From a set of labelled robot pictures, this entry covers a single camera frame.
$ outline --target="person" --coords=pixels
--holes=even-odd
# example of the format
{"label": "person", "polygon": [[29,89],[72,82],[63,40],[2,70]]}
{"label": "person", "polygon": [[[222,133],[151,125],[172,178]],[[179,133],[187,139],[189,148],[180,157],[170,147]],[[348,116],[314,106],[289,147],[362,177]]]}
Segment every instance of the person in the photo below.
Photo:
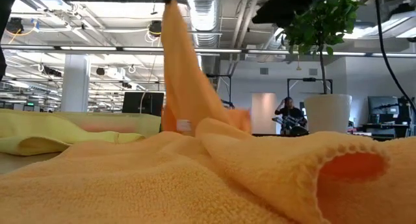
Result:
{"label": "person", "polygon": [[[284,124],[282,124],[281,128],[282,134],[289,134],[290,129],[294,127],[296,123],[299,123],[299,125],[302,127],[305,127],[307,123],[304,113],[300,109],[294,107],[293,99],[291,97],[286,97],[283,99],[280,105],[274,111],[274,114],[283,116]],[[296,123],[288,121],[288,117],[292,117],[292,120]]]}

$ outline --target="towel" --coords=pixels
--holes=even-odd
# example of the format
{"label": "towel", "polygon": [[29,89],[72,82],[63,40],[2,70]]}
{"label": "towel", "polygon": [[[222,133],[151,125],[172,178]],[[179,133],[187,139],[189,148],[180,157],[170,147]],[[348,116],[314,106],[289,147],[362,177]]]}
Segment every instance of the towel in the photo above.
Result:
{"label": "towel", "polygon": [[[169,11],[178,11],[174,1],[165,16]],[[172,29],[181,23],[164,22]],[[172,79],[168,88],[179,81],[186,80]],[[116,147],[75,143],[0,176],[0,223],[416,221],[416,138],[380,143],[335,132],[256,138],[216,114],[216,105],[213,113],[204,109],[208,118],[177,105],[181,118],[198,123],[192,136],[162,132]]]}
{"label": "towel", "polygon": [[211,83],[201,72],[187,31],[187,24],[177,3],[167,4],[163,15],[162,44],[166,108],[162,117],[164,131],[182,132],[178,121],[189,125],[189,135],[204,118],[213,118],[240,130],[251,132],[250,114],[244,110],[227,110]]}
{"label": "towel", "polygon": [[139,134],[86,132],[65,118],[49,113],[0,110],[0,153],[38,155],[56,153],[71,144],[89,140],[127,143],[141,140]]}

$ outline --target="black monitor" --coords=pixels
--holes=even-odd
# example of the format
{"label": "black monitor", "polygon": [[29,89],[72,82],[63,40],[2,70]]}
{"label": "black monitor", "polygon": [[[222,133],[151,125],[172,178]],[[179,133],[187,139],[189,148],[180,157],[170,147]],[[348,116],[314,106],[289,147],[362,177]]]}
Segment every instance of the black monitor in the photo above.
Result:
{"label": "black monitor", "polygon": [[[124,94],[123,113],[140,113],[140,101],[144,92],[126,92]],[[162,116],[164,93],[146,92],[142,103],[142,114]]]}
{"label": "black monitor", "polygon": [[397,97],[368,97],[369,123],[385,123],[396,120],[399,114]]}

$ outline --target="green leaves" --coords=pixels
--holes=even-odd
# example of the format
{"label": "green leaves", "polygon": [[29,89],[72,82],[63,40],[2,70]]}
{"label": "green leaves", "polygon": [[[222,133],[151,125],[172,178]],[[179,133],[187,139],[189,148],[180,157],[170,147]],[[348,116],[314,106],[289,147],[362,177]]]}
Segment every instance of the green leaves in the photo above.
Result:
{"label": "green leaves", "polygon": [[[297,45],[300,54],[310,54],[314,48],[314,55],[316,48],[343,43],[345,33],[354,30],[359,5],[356,0],[326,0],[326,3],[318,2],[304,14],[295,15],[292,24],[285,29],[289,51],[293,53]],[[332,55],[332,47],[327,47],[327,52]]]}
{"label": "green leaves", "polygon": [[332,47],[327,46],[326,47],[326,52],[328,52],[328,54],[332,56],[333,55],[333,49],[332,49]]}

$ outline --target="white column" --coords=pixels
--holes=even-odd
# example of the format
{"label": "white column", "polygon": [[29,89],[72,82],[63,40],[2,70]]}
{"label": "white column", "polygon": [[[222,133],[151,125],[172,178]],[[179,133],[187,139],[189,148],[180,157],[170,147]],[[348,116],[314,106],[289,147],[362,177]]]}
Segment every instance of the white column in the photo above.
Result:
{"label": "white column", "polygon": [[87,111],[90,72],[91,64],[88,55],[66,55],[61,111]]}

